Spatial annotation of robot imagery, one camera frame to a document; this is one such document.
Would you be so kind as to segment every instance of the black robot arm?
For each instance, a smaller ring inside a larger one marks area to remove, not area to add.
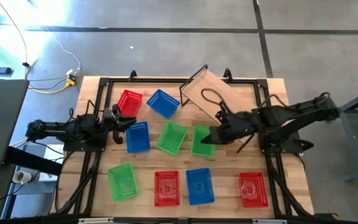
[[[271,97],[281,106],[264,106]],[[299,139],[297,131],[315,121],[333,121],[339,117],[339,108],[329,96],[322,93],[313,100],[285,105],[277,95],[271,95],[252,112],[232,113],[222,100],[221,111],[216,117],[221,122],[218,127],[209,127],[211,134],[201,142],[205,144],[229,144],[236,139],[259,134],[261,149],[271,153],[280,152],[285,146],[294,153],[303,152],[313,143]]]
[[[122,144],[122,137],[119,133],[125,132],[136,122],[136,117],[124,116],[121,114],[118,105],[112,109],[104,109],[103,118],[99,119],[93,114],[88,114],[88,101],[86,113],[73,117],[73,110],[70,110],[70,119],[66,123],[44,122],[40,119],[27,125],[25,134],[29,141],[36,141],[46,137],[56,137],[64,143],[81,143],[86,145],[103,144],[108,132],[113,132],[114,142]]]

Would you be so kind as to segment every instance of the wooden table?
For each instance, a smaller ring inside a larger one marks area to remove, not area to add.
[[[84,77],[78,99],[76,114],[83,114],[88,100],[95,101],[100,77]],[[190,152],[193,136],[193,126],[202,124],[206,126],[217,123],[205,112],[201,111],[194,103],[189,102],[184,107],[179,106],[170,120],[188,128],[188,134],[176,156],[173,156],[155,144],[167,119],[159,115],[148,105],[146,101],[157,89],[161,89],[169,95],[180,99],[179,83],[115,83],[112,88],[111,103],[118,102],[124,90],[131,90],[143,94],[143,104],[137,114],[138,121],[149,123],[151,150],[145,153],[128,154],[126,149],[125,134],[124,144],[115,144],[112,134],[109,133],[106,150],[102,153],[96,190],[94,193],[92,217],[191,217],[191,218],[273,218],[273,208],[267,170],[264,156],[260,153],[258,139],[253,140],[239,153],[236,150],[241,143],[236,141],[226,146],[216,146],[215,157],[203,157],[193,155]],[[250,85],[231,85],[249,102],[249,109],[255,108],[254,89]],[[285,103],[288,97],[284,81],[281,78],[268,79],[270,94],[277,94]],[[60,183],[58,186],[58,204],[64,202],[75,190],[80,179],[83,152],[75,152],[66,161]],[[125,201],[115,203],[112,200],[107,170],[130,162],[134,168],[137,182],[138,195]],[[283,164],[287,178],[288,188],[304,208],[313,213],[308,183],[299,158],[293,155],[283,154]],[[212,175],[215,202],[205,205],[189,205],[186,186],[187,169],[210,168]],[[180,176],[180,206],[177,207],[154,207],[154,172],[161,170],[178,170]],[[262,172],[265,177],[265,188],[268,195],[268,208],[244,208],[240,201],[238,174],[240,172]],[[81,211],[85,207],[88,187],[85,189]],[[280,208],[284,211],[282,193],[278,190]]]

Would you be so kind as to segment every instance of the green plastic basket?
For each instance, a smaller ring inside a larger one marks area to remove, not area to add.
[[[215,156],[215,145],[214,144],[203,144],[203,140],[209,135],[209,127],[196,125],[194,128],[193,144],[191,145],[191,153],[201,156]]]
[[[120,202],[137,195],[136,181],[131,163],[126,163],[108,170],[112,199]]]
[[[179,151],[180,145],[186,137],[187,128],[176,124],[173,121],[168,121],[162,131],[156,146],[170,154],[176,155]]]

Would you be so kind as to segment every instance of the blue plastic basket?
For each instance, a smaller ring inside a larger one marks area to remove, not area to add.
[[[126,132],[128,153],[150,150],[149,126],[146,121],[133,124]]]
[[[147,104],[153,108],[153,110],[169,119],[177,110],[180,102],[164,91],[157,90],[152,97],[147,100]]]
[[[190,205],[213,203],[211,173],[208,168],[186,171],[187,191]]]

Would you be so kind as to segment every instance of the concrete floor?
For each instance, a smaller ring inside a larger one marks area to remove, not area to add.
[[[23,26],[257,28],[252,0],[1,1]],[[259,6],[265,29],[358,29],[358,0],[259,0]],[[10,23],[0,8],[0,24]],[[229,67],[235,77],[266,77],[258,34],[24,32],[29,63],[35,62],[29,79],[60,77],[77,67],[51,35],[81,60],[80,83],[85,75],[129,75],[131,70],[139,75],[191,75],[205,63],[214,73]],[[285,79],[290,103],[329,91],[341,106],[358,95],[358,35],[266,34],[266,40],[273,76]],[[23,78],[23,60],[17,31],[1,26],[0,66],[14,69],[9,78]],[[75,87],[56,95],[29,90],[12,142],[23,139],[27,123],[35,119],[66,120],[77,98]],[[341,122],[312,124],[300,134],[315,143],[304,156],[315,212],[358,221],[358,181],[343,181],[355,164]],[[50,203],[37,198],[18,198],[13,216],[45,213],[21,212],[35,203]]]

